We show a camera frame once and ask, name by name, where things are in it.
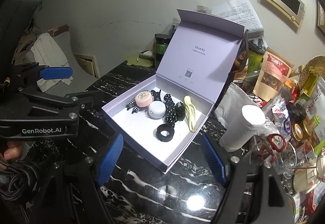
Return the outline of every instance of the gray chair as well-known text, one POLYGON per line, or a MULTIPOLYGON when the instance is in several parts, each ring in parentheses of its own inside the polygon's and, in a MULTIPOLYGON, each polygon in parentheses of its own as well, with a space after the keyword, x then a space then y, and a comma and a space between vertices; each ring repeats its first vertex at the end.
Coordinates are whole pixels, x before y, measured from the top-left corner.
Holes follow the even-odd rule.
MULTIPOLYGON (((69 65, 73 70, 72 77, 74 79, 69 86, 60 81, 58 84, 49 88, 45 93, 63 97, 67 94, 84 91, 93 84, 97 78, 85 72, 78 64, 71 49, 69 32, 61 33, 53 39, 67 57, 69 65)), ((31 51, 26 54, 26 60, 24 60, 24 62, 35 62, 34 55, 31 51)))

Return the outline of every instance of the qr code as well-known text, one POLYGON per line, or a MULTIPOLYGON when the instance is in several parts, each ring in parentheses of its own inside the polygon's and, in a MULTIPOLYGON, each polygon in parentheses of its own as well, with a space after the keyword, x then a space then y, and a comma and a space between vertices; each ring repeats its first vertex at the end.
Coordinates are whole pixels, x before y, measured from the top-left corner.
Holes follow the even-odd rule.
POLYGON ((192 73, 193 72, 187 70, 186 73, 185 73, 185 76, 188 77, 188 78, 190 78, 191 75, 192 75, 192 73))

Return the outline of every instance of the box lid flap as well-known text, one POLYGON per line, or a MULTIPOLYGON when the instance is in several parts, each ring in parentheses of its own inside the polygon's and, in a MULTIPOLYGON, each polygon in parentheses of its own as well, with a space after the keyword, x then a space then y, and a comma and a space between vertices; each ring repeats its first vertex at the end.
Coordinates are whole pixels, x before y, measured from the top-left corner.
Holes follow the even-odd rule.
POLYGON ((244 26, 227 19, 178 10, 181 18, 157 74, 216 102, 244 34, 244 26))

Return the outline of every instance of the finger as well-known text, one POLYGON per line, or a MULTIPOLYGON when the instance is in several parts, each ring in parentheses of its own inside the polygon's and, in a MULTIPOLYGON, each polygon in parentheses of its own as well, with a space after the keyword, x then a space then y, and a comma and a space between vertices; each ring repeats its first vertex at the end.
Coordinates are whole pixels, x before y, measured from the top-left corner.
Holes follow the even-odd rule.
MULTIPOLYGON (((0 160, 5 161, 5 159, 4 159, 4 157, 3 157, 2 154, 0 154, 0 160)), ((5 167, 4 165, 0 164, 0 168, 6 169, 7 167, 5 167)))
POLYGON ((25 142, 24 141, 8 141, 7 145, 9 148, 14 148, 14 147, 24 148, 25 142))
POLYGON ((8 161, 11 159, 19 159, 22 156, 22 150, 24 147, 14 147, 4 152, 4 158, 8 161))

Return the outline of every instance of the black marble tabletop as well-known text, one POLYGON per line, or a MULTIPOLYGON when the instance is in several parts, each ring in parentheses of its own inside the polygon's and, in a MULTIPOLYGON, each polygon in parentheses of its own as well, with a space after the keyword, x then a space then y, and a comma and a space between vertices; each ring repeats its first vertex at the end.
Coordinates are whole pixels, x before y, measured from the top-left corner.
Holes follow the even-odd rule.
MULTIPOLYGON (((96 81, 89 89, 105 93, 104 104, 154 75, 155 69, 120 64, 96 81)), ((101 109, 80 112, 79 136, 60 141, 39 141, 27 156, 73 164, 106 145, 114 131, 106 123, 101 109)), ((209 223, 223 197, 200 150, 200 137, 207 132, 219 139, 223 126, 209 115, 202 129, 175 165, 163 174, 125 143, 121 156, 102 187, 109 213, 115 223, 209 223)), ((238 214, 243 222, 245 212, 238 214)))

